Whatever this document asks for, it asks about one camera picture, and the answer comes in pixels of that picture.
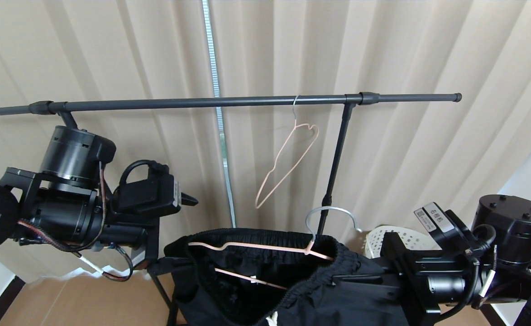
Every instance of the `black baseboard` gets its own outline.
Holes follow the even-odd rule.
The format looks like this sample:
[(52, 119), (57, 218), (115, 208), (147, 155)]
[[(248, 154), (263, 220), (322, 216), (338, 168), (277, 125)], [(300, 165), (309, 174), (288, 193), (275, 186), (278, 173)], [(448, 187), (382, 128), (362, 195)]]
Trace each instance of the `black baseboard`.
[(495, 308), (493, 308), (491, 305), (482, 305), (481, 312), (491, 326), (507, 326), (507, 324), (503, 322), (503, 319), (499, 317), (499, 314), (497, 314)]
[(0, 295), (0, 320), (8, 311), (8, 308), (17, 297), (18, 293), (26, 283), (21, 278), (14, 276), (14, 279), (8, 284), (2, 295)]

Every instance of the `curtain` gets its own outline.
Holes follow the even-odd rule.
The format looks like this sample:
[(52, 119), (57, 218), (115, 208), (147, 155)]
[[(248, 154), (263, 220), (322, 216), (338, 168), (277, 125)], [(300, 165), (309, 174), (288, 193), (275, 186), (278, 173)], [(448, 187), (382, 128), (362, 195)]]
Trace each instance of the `curtain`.
[[(363, 229), (423, 231), (412, 211), (431, 201), (468, 225), (480, 196), (497, 192), (531, 151), (531, 2), (209, 0), (221, 96), (455, 93), (459, 103), (356, 107), (333, 203)], [(0, 106), (34, 101), (212, 97), (200, 0), (0, 2)], [(255, 194), (286, 136), (286, 107), (222, 109), (238, 227), (306, 231), (319, 206), (342, 107), (296, 108), (320, 136), (260, 209)], [(112, 186), (137, 159), (169, 165), (200, 202), (163, 217), (160, 246), (230, 227), (215, 110), (77, 113), (80, 128), (113, 140)], [(0, 117), (5, 167), (37, 171), (58, 117)], [(298, 129), (264, 194), (313, 140)], [(135, 169), (129, 180), (143, 179)], [(325, 233), (360, 246), (349, 219), (330, 212)], [(312, 219), (315, 228), (317, 219)], [(87, 253), (123, 269), (116, 252)], [(0, 246), (0, 262), (25, 281), (83, 265), (50, 246)]]
[[(531, 2), (210, 2), (223, 96), (455, 93), (460, 103), (356, 107), (333, 203), (365, 230), (424, 231), (412, 212), (435, 201), (470, 225), (478, 198), (497, 192), (531, 151)], [(306, 231), (321, 204), (341, 105), (297, 107), (321, 136), (259, 210), (255, 189), (292, 130), (290, 107), (224, 108), (238, 226)], [(301, 156), (298, 130), (264, 193)], [(330, 212), (325, 233), (360, 244)]]

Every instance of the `perforated plastic basket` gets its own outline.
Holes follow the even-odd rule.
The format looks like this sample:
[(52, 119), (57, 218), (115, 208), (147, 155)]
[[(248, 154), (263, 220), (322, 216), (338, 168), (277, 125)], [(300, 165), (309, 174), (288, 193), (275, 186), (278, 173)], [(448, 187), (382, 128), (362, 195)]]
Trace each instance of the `perforated plastic basket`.
[(440, 247), (436, 244), (435, 240), (430, 235), (425, 235), (418, 231), (406, 229), (406, 227), (384, 225), (379, 226), (366, 236), (365, 241), (365, 256), (368, 258), (377, 258), (380, 256), (380, 250), (382, 249), (382, 241), (384, 239), (384, 233), (396, 232), (400, 235), (400, 239), (411, 250), (436, 250)]

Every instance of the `silver hanger hook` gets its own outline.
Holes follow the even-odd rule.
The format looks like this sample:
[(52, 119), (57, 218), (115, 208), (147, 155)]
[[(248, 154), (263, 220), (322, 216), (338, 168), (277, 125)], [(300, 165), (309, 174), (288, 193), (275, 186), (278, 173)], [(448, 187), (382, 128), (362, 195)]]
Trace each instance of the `silver hanger hook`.
[(300, 95), (296, 95), (296, 98), (294, 99), (294, 104), (292, 104), (292, 112), (294, 113), (294, 120), (298, 119), (298, 116), (296, 115), (296, 101), (298, 100), (298, 97)]
[(354, 215), (352, 213), (350, 213), (350, 211), (348, 211), (348, 210), (346, 210), (344, 208), (341, 208), (341, 207), (322, 206), (322, 207), (318, 207), (318, 208), (312, 209), (311, 211), (309, 211), (309, 213), (307, 213), (307, 216), (305, 217), (305, 225), (306, 225), (307, 229), (311, 232), (311, 241), (312, 242), (316, 240), (316, 233), (309, 226), (309, 219), (311, 219), (311, 215), (313, 215), (313, 213), (316, 213), (316, 212), (319, 212), (319, 211), (325, 211), (326, 209), (335, 209), (336, 211), (340, 211), (340, 212), (344, 212), (344, 213), (348, 214), (350, 216), (350, 218), (352, 219), (352, 222), (354, 223), (354, 229), (356, 231), (358, 231), (358, 232), (363, 232), (362, 229), (358, 229), (358, 227), (356, 227), (356, 218), (354, 217)]

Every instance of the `curtain gap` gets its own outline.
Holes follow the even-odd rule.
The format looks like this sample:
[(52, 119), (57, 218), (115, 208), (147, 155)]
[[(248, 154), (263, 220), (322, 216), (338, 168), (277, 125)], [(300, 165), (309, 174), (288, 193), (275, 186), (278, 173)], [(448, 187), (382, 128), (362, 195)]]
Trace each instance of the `curtain gap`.
[[(215, 59), (215, 46), (213, 44), (213, 29), (211, 28), (211, 15), (209, 13), (209, 0), (201, 0), (203, 4), (203, 17), (205, 19), (205, 33), (207, 34), (207, 48), (209, 49), (209, 61), (211, 63), (211, 78), (213, 80), (213, 95), (220, 97), (219, 91), (219, 76), (217, 74), (217, 61)], [(227, 165), (227, 144), (225, 141), (225, 129), (223, 128), (223, 114), (221, 108), (216, 107), (217, 126), (219, 128), (219, 139), (221, 145), (221, 155), (223, 156), (223, 171), (225, 173), (225, 187), (227, 190), (227, 198), (230, 205), (231, 226), (237, 227), (235, 220), (235, 209), (233, 205), (233, 193), (231, 192), (231, 182), (229, 175), (229, 168)]]

